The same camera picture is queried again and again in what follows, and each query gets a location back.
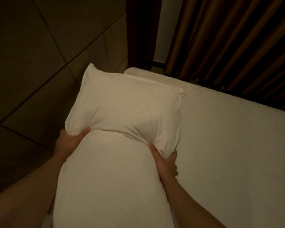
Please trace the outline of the person's right hand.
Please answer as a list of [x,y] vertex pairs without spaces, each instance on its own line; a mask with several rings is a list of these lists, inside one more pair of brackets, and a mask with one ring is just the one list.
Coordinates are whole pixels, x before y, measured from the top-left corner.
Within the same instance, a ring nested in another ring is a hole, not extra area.
[[177,181],[176,176],[178,176],[178,170],[175,164],[176,158],[177,151],[175,150],[170,157],[163,157],[162,161],[155,161],[156,168],[162,182],[166,182],[171,179]]

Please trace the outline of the person's left hand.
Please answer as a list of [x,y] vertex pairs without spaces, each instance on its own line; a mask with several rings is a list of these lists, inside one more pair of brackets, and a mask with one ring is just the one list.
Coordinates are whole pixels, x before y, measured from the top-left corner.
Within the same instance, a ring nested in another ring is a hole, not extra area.
[[67,158],[76,150],[80,143],[72,143],[72,135],[68,134],[65,129],[60,130],[60,135],[56,140],[54,156],[60,160],[66,161]]

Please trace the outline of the white pillow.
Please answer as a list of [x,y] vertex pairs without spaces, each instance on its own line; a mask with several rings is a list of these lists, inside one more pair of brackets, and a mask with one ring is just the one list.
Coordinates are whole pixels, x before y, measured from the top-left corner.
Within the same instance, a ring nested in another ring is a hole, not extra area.
[[168,158],[181,135],[182,88],[90,63],[65,121],[91,131],[58,177],[53,228],[174,228],[154,158]]

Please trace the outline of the person's right forearm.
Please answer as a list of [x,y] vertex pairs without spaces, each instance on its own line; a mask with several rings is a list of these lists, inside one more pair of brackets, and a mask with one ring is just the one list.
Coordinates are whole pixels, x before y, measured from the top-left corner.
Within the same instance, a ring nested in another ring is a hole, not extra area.
[[198,204],[178,183],[175,177],[161,177],[170,208],[179,228],[226,228]]

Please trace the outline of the person's left forearm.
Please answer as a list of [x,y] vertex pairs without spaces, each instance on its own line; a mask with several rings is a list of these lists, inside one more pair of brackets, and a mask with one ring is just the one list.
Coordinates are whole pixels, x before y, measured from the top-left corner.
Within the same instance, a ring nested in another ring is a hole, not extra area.
[[0,193],[0,228],[41,228],[67,157],[55,154]]

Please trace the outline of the white bed mattress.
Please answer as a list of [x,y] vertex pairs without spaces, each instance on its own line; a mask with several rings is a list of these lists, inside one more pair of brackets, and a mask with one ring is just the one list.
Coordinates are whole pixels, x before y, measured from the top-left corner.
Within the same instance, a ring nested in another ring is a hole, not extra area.
[[285,111],[138,68],[182,88],[178,182],[228,228],[285,228]]

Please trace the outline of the brown curtain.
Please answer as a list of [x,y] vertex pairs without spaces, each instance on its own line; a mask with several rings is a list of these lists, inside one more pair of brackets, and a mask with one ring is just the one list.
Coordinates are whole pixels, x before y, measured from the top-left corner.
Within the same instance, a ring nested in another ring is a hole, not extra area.
[[183,0],[164,72],[285,104],[285,0]]

